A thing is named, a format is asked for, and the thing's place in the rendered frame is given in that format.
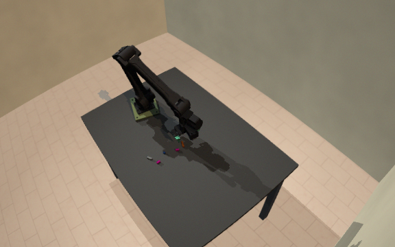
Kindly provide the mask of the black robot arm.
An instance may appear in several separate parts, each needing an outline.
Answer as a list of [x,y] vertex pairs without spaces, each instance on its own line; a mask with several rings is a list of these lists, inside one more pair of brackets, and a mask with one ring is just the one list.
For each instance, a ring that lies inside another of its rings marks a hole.
[[[154,98],[156,96],[151,91],[150,87],[143,86],[137,74],[139,74],[173,110],[174,115],[179,118],[180,131],[183,134],[187,133],[190,140],[196,139],[199,136],[198,130],[202,127],[203,121],[190,110],[190,101],[171,90],[151,69],[149,69],[141,59],[138,58],[141,52],[134,45],[122,47],[119,51],[119,53],[116,52],[112,57],[121,65],[121,68],[134,89],[136,95],[134,97],[134,106],[138,115],[155,108]],[[175,105],[176,102],[178,103]]]

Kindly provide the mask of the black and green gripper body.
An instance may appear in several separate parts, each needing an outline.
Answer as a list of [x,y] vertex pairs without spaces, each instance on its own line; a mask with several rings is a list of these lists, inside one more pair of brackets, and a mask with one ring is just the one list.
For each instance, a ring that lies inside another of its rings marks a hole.
[[182,132],[180,131],[180,126],[179,126],[179,124],[177,125],[177,126],[174,126],[174,129],[173,130],[171,130],[171,132],[173,133],[173,135],[176,137],[176,136],[178,136],[178,134],[179,134],[179,136],[182,134]]

